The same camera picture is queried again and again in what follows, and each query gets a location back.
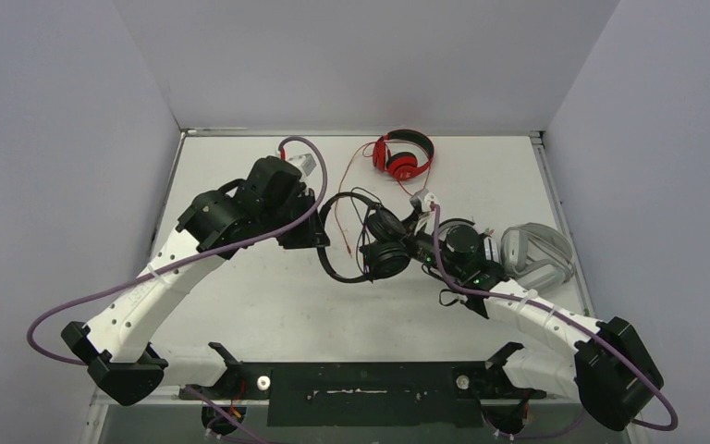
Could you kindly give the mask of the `grey white headphones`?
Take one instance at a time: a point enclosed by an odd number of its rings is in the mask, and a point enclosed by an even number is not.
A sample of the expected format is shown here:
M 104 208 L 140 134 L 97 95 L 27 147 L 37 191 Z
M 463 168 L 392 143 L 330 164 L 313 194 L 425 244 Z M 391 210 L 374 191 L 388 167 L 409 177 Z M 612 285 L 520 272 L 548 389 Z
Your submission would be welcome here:
M 525 289 L 549 292 L 569 282 L 576 273 L 570 242 L 547 225 L 509 227 L 500 243 L 502 266 Z

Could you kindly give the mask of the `black white striped headphones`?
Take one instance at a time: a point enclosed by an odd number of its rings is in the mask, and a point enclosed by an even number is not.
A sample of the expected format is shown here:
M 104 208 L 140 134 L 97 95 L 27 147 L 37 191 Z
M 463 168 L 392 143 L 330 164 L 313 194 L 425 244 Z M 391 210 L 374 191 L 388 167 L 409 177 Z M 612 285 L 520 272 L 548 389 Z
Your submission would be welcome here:
M 438 227 L 443 257 L 460 268 L 487 269 L 501 265 L 498 242 L 491 231 L 480 231 L 465 218 L 443 220 Z

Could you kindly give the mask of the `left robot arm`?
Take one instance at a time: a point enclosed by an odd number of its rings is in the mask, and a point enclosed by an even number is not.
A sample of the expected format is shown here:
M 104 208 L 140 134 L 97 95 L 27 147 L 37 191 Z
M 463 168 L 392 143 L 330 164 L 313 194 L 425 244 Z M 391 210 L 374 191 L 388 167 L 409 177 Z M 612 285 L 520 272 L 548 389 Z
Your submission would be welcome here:
M 316 167 L 310 154 L 266 156 L 246 179 L 196 196 L 145 266 L 141 283 L 90 320 L 64 327 L 62 340 L 101 391 L 130 406 L 164 386 L 206 387 L 218 398 L 238 389 L 236 360 L 223 346 L 177 348 L 153 341 L 154 333 L 237 250 L 299 225 L 315 202 L 307 179 Z

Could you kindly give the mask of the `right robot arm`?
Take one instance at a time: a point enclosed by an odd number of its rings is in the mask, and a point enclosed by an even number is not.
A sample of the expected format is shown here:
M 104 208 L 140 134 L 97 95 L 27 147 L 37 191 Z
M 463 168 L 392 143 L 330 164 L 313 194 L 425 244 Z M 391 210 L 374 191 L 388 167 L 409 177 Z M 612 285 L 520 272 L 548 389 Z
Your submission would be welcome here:
M 673 431 L 679 416 L 663 394 L 664 380 L 632 324 L 614 317 L 606 322 L 577 314 L 502 278 L 486 286 L 480 277 L 459 276 L 459 267 L 447 259 L 439 239 L 441 207 L 436 197 L 422 190 L 410 197 L 419 221 L 434 224 L 431 245 L 422 249 L 421 261 L 439 273 L 450 290 L 482 302 L 487 317 L 513 327 L 544 344 L 546 351 L 521 345 L 504 347 L 491 359 L 486 383 L 495 394 L 515 389 L 538 389 L 577 401 L 599 424 L 622 431 L 635 424 L 658 431 Z

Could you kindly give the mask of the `red headphones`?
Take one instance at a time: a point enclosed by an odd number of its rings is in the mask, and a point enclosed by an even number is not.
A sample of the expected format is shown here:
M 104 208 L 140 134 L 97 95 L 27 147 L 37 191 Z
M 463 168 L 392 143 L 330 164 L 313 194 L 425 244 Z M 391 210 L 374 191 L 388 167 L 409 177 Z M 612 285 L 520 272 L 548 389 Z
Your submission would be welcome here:
M 391 142 L 415 145 L 424 153 L 425 162 L 421 164 L 418 157 L 411 152 L 392 153 L 389 148 Z M 431 167 L 434 158 L 435 145 L 433 141 L 415 129 L 391 130 L 377 139 L 373 145 L 373 167 L 399 182 L 419 177 Z

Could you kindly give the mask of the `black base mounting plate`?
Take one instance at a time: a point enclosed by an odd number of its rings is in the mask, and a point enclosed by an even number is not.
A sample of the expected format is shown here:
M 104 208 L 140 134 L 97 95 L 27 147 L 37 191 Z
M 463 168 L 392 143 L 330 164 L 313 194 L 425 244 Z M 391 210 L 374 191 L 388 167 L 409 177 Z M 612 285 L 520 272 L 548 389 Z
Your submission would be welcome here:
M 478 427 L 492 402 L 510 411 L 546 396 L 513 387 L 483 361 L 244 363 L 199 391 L 212 401 L 264 401 L 269 426 Z

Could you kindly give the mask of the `aluminium frame rail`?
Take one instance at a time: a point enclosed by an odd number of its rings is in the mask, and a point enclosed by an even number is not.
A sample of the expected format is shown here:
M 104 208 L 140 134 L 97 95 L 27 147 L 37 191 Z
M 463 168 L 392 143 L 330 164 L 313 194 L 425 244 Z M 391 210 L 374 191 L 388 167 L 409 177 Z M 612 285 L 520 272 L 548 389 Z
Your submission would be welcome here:
M 272 426 L 415 426 L 488 423 L 513 435 L 535 396 L 578 402 L 602 426 L 621 431 L 662 386 L 634 327 L 564 310 L 521 283 L 520 241 L 501 253 L 486 231 L 461 218 L 440 220 L 427 191 L 400 218 L 356 191 L 325 198 L 308 178 L 317 151 L 290 157 L 284 145 L 258 159 L 250 174 L 197 195 L 142 274 L 115 288 L 113 302 L 62 339 L 99 389 L 121 405 L 178 386 L 203 401 L 202 422 L 221 435 L 242 426 L 236 406 L 220 399 L 266 400 Z M 394 277 L 419 263 L 457 303 L 538 340 L 541 350 L 510 342 L 484 361 L 429 363 L 250 363 L 223 345 L 173 349 L 153 335 L 185 297 L 236 252 L 268 239 L 286 250 L 313 249 L 328 276 L 326 221 L 336 202 L 365 207 L 360 283 Z

